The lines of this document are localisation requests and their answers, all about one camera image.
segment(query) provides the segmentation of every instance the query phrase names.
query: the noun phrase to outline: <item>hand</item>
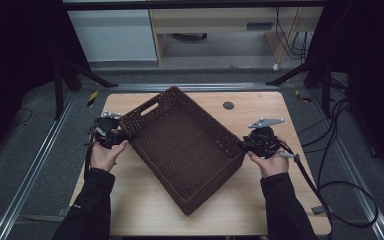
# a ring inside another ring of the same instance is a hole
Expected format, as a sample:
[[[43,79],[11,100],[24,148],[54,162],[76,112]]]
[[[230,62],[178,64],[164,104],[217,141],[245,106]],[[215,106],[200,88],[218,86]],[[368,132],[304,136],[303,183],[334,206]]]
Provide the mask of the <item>hand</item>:
[[[277,152],[284,152],[283,148],[280,148]],[[261,169],[261,174],[263,177],[270,177],[279,173],[286,173],[289,169],[289,160],[288,158],[282,157],[279,154],[274,154],[268,159],[261,159],[255,153],[249,151],[247,152],[248,156],[251,158],[251,161],[255,162]]]
[[[107,172],[111,171],[114,165],[117,164],[115,161],[118,155],[126,149],[127,143],[128,141],[125,140],[120,145],[113,146],[110,150],[104,148],[101,144],[96,142],[92,149],[90,167],[99,168]]]

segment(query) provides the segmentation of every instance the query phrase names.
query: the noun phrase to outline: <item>small round object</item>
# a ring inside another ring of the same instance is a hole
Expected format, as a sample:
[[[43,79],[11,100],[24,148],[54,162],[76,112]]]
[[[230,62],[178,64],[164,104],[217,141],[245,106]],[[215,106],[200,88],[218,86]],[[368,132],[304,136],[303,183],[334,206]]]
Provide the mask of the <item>small round object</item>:
[[[226,110],[232,110],[235,107],[235,104],[233,104],[232,102],[228,101],[228,102],[224,102],[223,103],[223,107]]]

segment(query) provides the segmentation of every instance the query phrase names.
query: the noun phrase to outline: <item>black sleeve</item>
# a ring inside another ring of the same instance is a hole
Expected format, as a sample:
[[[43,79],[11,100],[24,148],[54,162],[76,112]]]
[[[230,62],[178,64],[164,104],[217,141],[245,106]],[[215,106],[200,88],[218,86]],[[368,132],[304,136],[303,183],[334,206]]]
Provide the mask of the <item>black sleeve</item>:
[[[307,213],[295,196],[288,173],[261,179],[266,198],[267,229],[270,240],[317,239]]]
[[[114,175],[91,168],[82,191],[54,234],[54,240],[109,239]]]

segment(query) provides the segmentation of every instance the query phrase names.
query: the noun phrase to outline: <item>metal bracket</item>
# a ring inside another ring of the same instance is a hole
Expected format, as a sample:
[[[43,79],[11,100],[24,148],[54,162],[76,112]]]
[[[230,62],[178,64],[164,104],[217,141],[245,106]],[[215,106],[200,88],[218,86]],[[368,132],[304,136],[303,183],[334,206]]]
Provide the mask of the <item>metal bracket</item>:
[[[102,113],[102,117],[121,117],[121,114],[104,111],[104,113]]]
[[[263,128],[263,127],[268,127],[271,125],[280,124],[280,123],[284,123],[284,122],[285,122],[285,120],[283,118],[282,119],[264,119],[264,118],[261,118],[257,122],[248,125],[248,128]]]
[[[335,209],[333,208],[333,206],[328,206],[327,208],[329,209],[329,213],[335,213]],[[314,215],[326,213],[323,206],[312,207],[311,210],[313,211]]]
[[[70,208],[71,208],[70,206],[58,208],[55,215],[58,217],[65,217],[65,215],[67,215],[68,211],[70,211]]]

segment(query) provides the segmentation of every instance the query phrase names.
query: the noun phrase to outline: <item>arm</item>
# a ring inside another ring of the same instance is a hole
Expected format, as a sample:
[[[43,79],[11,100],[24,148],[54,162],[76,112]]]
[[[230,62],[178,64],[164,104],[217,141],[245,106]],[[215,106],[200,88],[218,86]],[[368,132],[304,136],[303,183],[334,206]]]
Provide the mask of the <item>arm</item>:
[[[260,182],[266,198],[270,239],[317,239],[304,208],[295,197],[289,174],[279,173]]]
[[[266,199],[269,238],[271,240],[317,239],[304,208],[295,196],[288,174],[288,159],[278,154],[268,159],[260,159],[253,152],[248,152],[248,156],[260,167],[263,176],[260,183]]]
[[[70,211],[54,234],[54,240],[108,239],[110,234],[110,193],[115,177],[109,173],[127,141],[108,150],[95,143],[90,170]]]

